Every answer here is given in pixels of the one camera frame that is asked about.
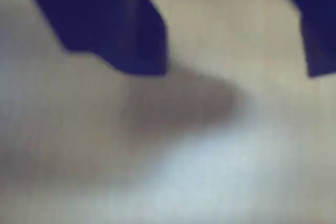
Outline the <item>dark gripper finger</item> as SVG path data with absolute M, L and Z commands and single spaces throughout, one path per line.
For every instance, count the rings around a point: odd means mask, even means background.
M 35 0 L 61 44 L 121 72 L 167 73 L 167 31 L 151 0 Z
M 335 0 L 292 0 L 300 12 L 307 72 L 335 73 Z

